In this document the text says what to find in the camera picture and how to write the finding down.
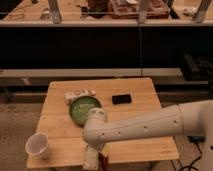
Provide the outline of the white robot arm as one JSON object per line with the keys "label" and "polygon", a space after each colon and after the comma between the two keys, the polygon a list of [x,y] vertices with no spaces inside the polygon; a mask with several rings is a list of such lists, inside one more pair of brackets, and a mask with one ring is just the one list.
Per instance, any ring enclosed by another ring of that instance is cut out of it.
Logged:
{"label": "white robot arm", "polygon": [[102,109],[92,109],[83,139],[101,151],[108,142],[181,134],[206,137],[200,170],[213,171],[213,100],[173,105],[115,122],[107,122]]}

